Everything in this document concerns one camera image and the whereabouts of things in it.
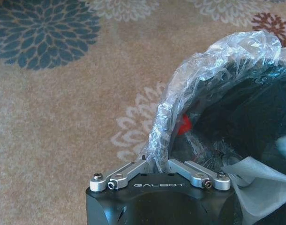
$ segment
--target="silver metal bracket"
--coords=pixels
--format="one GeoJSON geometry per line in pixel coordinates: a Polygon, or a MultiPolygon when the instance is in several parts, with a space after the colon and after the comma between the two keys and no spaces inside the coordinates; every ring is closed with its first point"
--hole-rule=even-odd
{"type": "Polygon", "coordinates": [[[231,187],[231,180],[223,172],[219,172],[219,173],[213,172],[212,170],[209,170],[192,161],[186,161],[184,162],[184,165],[190,166],[200,172],[207,174],[210,178],[210,181],[213,183],[213,187],[217,190],[227,191],[231,187]]]}
{"type": "Polygon", "coordinates": [[[212,182],[208,175],[193,169],[190,165],[185,165],[176,159],[169,159],[168,164],[170,173],[178,173],[189,180],[192,186],[206,189],[212,187],[212,182]]]}
{"type": "Polygon", "coordinates": [[[178,173],[188,179],[194,187],[210,188],[212,185],[220,191],[230,189],[231,180],[223,172],[213,172],[195,162],[186,161],[181,163],[175,159],[168,160],[171,173],[178,173]]]}
{"type": "Polygon", "coordinates": [[[109,189],[120,189],[128,185],[128,181],[139,173],[146,173],[148,163],[146,160],[139,160],[134,163],[127,163],[105,174],[96,173],[90,180],[90,189],[94,192],[109,189]]]}

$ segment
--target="metal fastener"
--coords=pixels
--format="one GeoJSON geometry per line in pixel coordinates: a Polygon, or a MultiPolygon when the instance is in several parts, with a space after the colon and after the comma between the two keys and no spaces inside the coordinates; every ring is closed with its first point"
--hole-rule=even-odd
{"type": "Polygon", "coordinates": [[[95,174],[94,174],[94,178],[93,178],[93,179],[94,179],[94,180],[101,180],[102,177],[103,177],[103,176],[102,176],[102,173],[98,172],[98,173],[95,173],[95,174]]]}
{"type": "Polygon", "coordinates": [[[212,187],[212,182],[210,180],[207,180],[203,183],[203,186],[205,189],[209,190],[212,187]]]}

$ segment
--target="teal flower pattern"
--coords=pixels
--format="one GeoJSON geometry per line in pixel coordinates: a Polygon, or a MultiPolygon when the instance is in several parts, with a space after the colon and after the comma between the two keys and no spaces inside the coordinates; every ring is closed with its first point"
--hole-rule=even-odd
{"type": "Polygon", "coordinates": [[[34,70],[66,65],[96,42],[98,20],[77,0],[4,0],[0,58],[34,70]]]}

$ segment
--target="white flower pattern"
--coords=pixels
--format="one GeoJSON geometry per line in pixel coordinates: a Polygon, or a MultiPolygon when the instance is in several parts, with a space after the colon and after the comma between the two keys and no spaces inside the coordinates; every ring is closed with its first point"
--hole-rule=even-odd
{"type": "Polygon", "coordinates": [[[200,9],[200,14],[210,15],[214,21],[232,23],[235,26],[247,27],[252,16],[268,12],[271,4],[267,0],[186,0],[200,9]]]}
{"type": "Polygon", "coordinates": [[[138,21],[151,15],[159,6],[158,0],[80,0],[90,6],[89,11],[96,11],[100,17],[128,22],[138,21]]]}
{"type": "Polygon", "coordinates": [[[120,131],[111,138],[111,142],[123,148],[117,152],[119,159],[126,162],[134,160],[146,144],[164,88],[162,82],[158,82],[155,89],[145,87],[143,95],[137,94],[135,106],[126,108],[126,116],[117,118],[120,131]]]}

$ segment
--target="brown flower pattern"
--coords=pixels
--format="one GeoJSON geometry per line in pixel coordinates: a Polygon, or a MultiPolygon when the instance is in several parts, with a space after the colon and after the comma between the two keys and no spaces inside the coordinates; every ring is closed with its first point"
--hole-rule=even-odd
{"type": "Polygon", "coordinates": [[[278,36],[283,47],[286,47],[286,21],[271,13],[258,13],[252,20],[253,30],[267,30],[278,36]]]}

